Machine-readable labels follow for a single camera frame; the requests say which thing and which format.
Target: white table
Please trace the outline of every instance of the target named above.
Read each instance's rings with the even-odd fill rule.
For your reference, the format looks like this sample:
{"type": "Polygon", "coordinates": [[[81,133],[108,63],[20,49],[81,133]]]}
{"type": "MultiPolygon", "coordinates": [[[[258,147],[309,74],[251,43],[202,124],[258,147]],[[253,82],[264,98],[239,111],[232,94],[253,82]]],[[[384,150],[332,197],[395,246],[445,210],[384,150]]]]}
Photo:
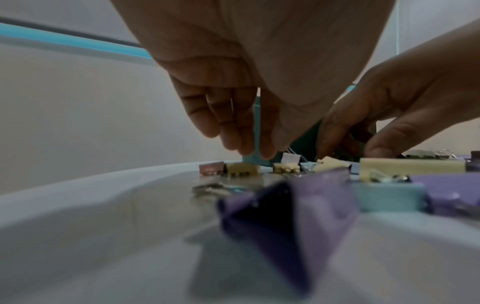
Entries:
{"type": "Polygon", "coordinates": [[[198,163],[0,196],[0,303],[479,303],[480,226],[364,214],[311,298],[191,201],[198,163]]]}

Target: blue stripe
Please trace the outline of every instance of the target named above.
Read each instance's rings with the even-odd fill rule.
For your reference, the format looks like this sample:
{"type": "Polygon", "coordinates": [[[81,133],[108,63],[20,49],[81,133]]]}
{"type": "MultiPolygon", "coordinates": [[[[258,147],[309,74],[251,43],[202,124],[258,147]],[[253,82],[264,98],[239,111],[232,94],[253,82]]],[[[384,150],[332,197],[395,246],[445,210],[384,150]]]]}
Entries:
{"type": "Polygon", "coordinates": [[[141,48],[0,23],[0,36],[152,59],[141,48]]]}

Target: human hand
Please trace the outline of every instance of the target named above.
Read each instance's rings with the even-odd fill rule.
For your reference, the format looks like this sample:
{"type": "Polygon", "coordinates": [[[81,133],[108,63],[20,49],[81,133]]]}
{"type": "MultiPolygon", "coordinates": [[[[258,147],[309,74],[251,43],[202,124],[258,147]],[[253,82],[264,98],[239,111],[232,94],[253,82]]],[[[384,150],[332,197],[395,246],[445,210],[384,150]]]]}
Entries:
{"type": "Polygon", "coordinates": [[[480,19],[369,70],[327,113],[317,155],[337,146],[393,158],[436,133],[480,117],[480,19]],[[367,128],[396,117],[375,135],[367,128]]]}
{"type": "Polygon", "coordinates": [[[165,68],[193,124],[242,155],[274,157],[316,123],[370,58],[395,0],[112,0],[165,68]]]}

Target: purple binder clip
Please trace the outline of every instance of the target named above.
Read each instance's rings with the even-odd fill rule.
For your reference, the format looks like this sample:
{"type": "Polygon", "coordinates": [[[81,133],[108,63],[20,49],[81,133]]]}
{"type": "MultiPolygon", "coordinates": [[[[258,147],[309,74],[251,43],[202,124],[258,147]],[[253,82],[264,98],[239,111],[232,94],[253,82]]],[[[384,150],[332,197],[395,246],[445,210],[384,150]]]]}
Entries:
{"type": "Polygon", "coordinates": [[[410,179],[425,187],[434,214],[457,216],[460,211],[479,215],[480,173],[417,175],[410,179]]]}
{"type": "Polygon", "coordinates": [[[308,293],[359,213],[349,179],[341,168],[225,198],[218,202],[223,228],[250,240],[308,293]]]}

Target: round table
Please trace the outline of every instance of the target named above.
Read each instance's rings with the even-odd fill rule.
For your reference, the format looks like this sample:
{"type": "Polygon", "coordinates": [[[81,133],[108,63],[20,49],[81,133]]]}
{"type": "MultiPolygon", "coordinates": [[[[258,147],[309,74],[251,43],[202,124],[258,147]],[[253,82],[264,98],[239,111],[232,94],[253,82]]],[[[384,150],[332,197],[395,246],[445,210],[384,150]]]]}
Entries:
{"type": "Polygon", "coordinates": [[[298,294],[192,200],[199,163],[115,172],[0,196],[0,302],[478,303],[480,225],[362,214],[315,293],[298,294]]]}

